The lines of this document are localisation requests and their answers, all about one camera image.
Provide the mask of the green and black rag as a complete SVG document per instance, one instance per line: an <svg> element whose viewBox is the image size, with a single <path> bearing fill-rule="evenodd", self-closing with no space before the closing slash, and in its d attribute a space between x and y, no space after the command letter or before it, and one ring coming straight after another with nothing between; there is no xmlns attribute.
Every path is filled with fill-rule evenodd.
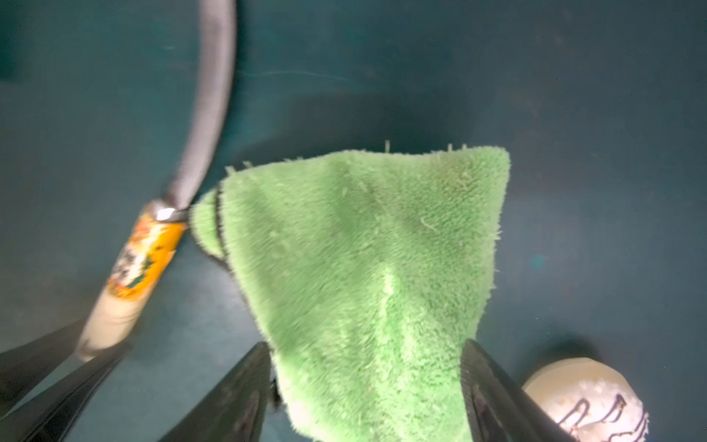
<svg viewBox="0 0 707 442"><path fill-rule="evenodd" d="M495 278L501 147L342 151L228 171L191 233L228 267L299 434L468 441L460 388Z"/></svg>

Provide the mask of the small sickle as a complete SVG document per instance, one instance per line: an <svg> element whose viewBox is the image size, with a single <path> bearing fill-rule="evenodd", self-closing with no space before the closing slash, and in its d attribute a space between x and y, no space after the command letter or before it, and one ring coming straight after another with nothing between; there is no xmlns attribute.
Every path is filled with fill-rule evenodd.
<svg viewBox="0 0 707 442"><path fill-rule="evenodd" d="M191 128L162 197L141 211L77 341L85 362L130 334L187 228L189 207L215 156L228 115L237 53L237 3L202 0L200 52Z"/></svg>

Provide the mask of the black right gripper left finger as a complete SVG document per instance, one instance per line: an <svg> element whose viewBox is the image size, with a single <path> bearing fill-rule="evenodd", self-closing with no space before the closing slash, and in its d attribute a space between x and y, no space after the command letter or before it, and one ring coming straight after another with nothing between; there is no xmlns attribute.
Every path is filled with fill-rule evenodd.
<svg viewBox="0 0 707 442"><path fill-rule="evenodd" d="M264 342L246 353L164 441L252 442L261 437L271 399L271 354Z"/></svg>

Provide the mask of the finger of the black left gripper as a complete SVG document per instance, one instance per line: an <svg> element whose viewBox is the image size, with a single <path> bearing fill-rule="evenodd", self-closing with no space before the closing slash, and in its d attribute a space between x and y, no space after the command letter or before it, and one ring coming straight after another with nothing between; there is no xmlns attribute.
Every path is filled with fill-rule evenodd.
<svg viewBox="0 0 707 442"><path fill-rule="evenodd" d="M85 319L1 354L1 414L7 414L75 351Z"/></svg>
<svg viewBox="0 0 707 442"><path fill-rule="evenodd" d="M63 441L130 349L117 344L1 419L3 441Z"/></svg>

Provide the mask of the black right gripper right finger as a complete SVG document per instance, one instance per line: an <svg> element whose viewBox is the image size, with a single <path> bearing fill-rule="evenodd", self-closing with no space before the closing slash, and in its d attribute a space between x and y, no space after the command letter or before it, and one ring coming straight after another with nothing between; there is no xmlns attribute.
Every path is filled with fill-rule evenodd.
<svg viewBox="0 0 707 442"><path fill-rule="evenodd" d="M473 339L462 350L460 385L474 442L574 440Z"/></svg>

